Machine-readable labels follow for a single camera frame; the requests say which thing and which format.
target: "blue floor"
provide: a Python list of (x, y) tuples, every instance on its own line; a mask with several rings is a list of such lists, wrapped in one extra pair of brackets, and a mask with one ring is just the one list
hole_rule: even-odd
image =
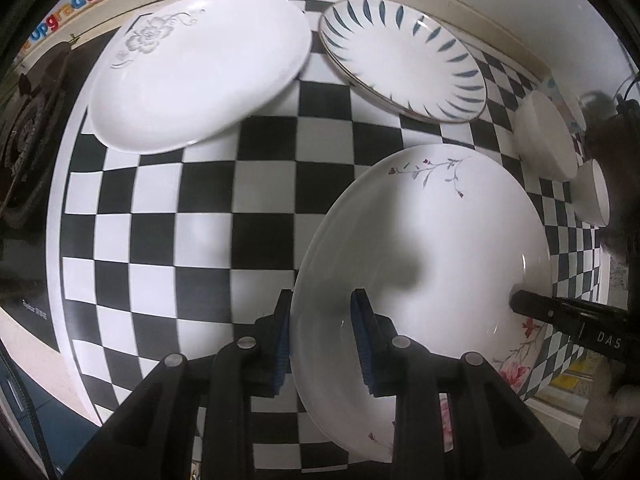
[[(98, 427), (54, 399), (20, 368), (18, 373), (33, 400), (51, 460), (57, 472), (62, 475), (78, 452), (94, 436)], [(24, 401), (20, 400), (21, 406), (18, 405), (8, 381), (8, 371), (0, 364), (0, 386), (4, 396), (9, 401), (22, 430), (37, 450), (33, 428), (24, 409)]]

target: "plate with pink floral design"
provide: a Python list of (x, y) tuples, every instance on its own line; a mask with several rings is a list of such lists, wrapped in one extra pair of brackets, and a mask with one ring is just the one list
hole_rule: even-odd
[[(500, 164), (461, 146), (415, 146), (380, 161), (335, 202), (306, 252), (291, 306), (291, 368), (307, 412), (334, 442), (390, 462), (395, 399), (362, 380), (350, 295), (431, 352), (480, 352), (519, 391), (542, 324), (512, 292), (551, 295), (545, 230)], [(447, 445), (447, 404), (441, 405)]]
[(288, 0), (180, 0), (140, 16), (100, 57), (88, 113), (121, 152), (183, 148), (276, 97), (311, 48)]

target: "checkered tablecloth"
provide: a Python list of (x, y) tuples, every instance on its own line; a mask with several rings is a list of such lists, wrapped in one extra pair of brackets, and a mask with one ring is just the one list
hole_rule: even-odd
[[(76, 138), (60, 219), (63, 311), (103, 421), (165, 355), (213, 354), (271, 313), (344, 189), (417, 144), (460, 144), (503, 165), (545, 226), (554, 295), (596, 299), (598, 232), (576, 218), (567, 183), (536, 177), (514, 149), (514, 111), (534, 82), (474, 42), (487, 108), (469, 124), (421, 123), (372, 104), (338, 75), (316, 32), (328, 4), (294, 2), (314, 30), (308, 64), (276, 100), (224, 134), (139, 156), (107, 149), (86, 113), (67, 128)], [(535, 394), (581, 351), (547, 329), (521, 393)], [(356, 461), (311, 422), (290, 375), (278, 397), (254, 399), (252, 408), (259, 478)]]

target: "silver bolt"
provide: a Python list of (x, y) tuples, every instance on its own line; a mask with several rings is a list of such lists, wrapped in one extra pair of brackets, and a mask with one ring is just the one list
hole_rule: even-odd
[(253, 348), (255, 343), (256, 340), (250, 335), (247, 335), (238, 339), (237, 345), (243, 350), (248, 350), (249, 348)]
[(169, 354), (164, 358), (164, 365), (168, 368), (174, 368), (181, 365), (183, 359), (180, 354)]
[(397, 335), (391, 340), (391, 344), (396, 348), (407, 348), (411, 344), (411, 340), (404, 335)]
[(484, 358), (478, 352), (469, 352), (465, 355), (465, 361), (472, 366), (480, 366)]

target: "white oval plate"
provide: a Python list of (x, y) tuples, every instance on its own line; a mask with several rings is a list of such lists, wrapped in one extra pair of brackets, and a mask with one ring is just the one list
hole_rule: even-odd
[(349, 78), (419, 120), (466, 123), (486, 105), (476, 60), (419, 10), (387, 0), (342, 0), (324, 12), (320, 38)]
[(540, 323), (514, 314), (512, 290), (551, 294), (538, 213), (499, 164), (468, 148), (416, 146), (358, 178), (322, 220), (291, 306), (291, 368), (322, 432), (356, 455), (390, 462), (395, 399), (369, 395), (350, 296), (431, 352), (480, 352), (514, 390), (533, 366)]
[(275, 97), (311, 46), (287, 0), (181, 0), (144, 16), (110, 46), (89, 114), (121, 152), (161, 153), (203, 140)]

